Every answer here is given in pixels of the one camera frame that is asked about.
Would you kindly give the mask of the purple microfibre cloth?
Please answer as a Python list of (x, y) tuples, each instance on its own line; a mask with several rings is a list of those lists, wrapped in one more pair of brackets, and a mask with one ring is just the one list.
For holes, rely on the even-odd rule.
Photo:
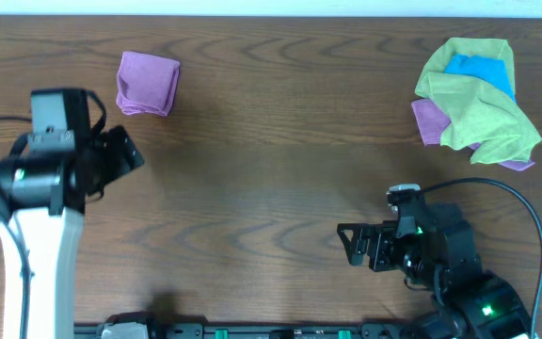
[(116, 103), (125, 115), (167, 116), (173, 107), (181, 63), (133, 51), (122, 54)]

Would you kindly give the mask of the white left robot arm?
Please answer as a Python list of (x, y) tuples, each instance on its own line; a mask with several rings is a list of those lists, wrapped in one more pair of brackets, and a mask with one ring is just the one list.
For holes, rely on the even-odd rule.
[(141, 167), (122, 126), (24, 134), (0, 162), (3, 337), (72, 338), (75, 267), (88, 197)]

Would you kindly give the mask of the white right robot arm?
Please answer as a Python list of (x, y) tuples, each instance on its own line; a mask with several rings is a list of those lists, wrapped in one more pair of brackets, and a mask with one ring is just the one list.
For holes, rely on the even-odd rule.
[(482, 269), (474, 234), (465, 221), (449, 227), (418, 224), (411, 234), (395, 221), (341, 223), (337, 234), (349, 263), (369, 258), (374, 272), (400, 270), (431, 292), (436, 311), (404, 326), (401, 338), (530, 338), (532, 321), (516, 290)]

